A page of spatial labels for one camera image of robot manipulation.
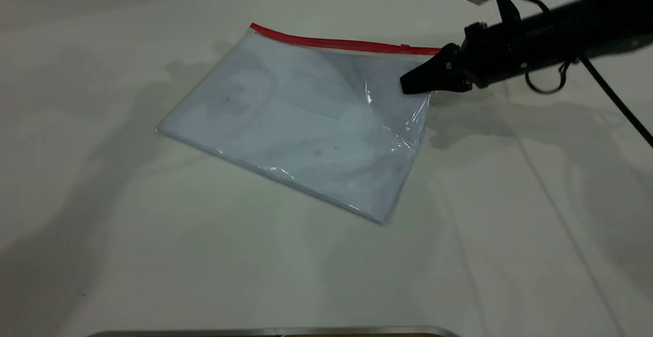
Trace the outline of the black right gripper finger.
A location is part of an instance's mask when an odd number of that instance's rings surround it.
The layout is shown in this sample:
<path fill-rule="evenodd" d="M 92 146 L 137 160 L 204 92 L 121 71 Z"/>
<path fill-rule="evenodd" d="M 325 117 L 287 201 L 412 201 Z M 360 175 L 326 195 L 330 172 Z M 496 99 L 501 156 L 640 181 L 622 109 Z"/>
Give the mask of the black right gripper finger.
<path fill-rule="evenodd" d="M 443 68 L 418 67 L 402 76 L 402 92 L 406 95 L 471 90 L 471 82 L 463 74 Z"/>
<path fill-rule="evenodd" d="M 456 58 L 459 53 L 460 47 L 456 44 L 450 43 L 445 45 L 440 51 L 431 59 L 422 63 L 418 67 L 435 67 L 451 70 L 452 72 L 460 73 L 456 68 Z"/>

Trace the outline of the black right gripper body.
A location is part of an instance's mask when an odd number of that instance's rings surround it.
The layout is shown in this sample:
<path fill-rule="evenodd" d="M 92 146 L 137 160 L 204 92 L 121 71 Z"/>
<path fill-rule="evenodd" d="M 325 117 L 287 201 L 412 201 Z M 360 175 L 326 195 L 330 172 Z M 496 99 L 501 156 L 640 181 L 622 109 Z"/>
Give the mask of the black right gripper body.
<path fill-rule="evenodd" d="M 525 21 L 488 26 L 476 22 L 464 29 L 465 40 L 457 52 L 457 92 L 496 82 L 533 70 Z"/>

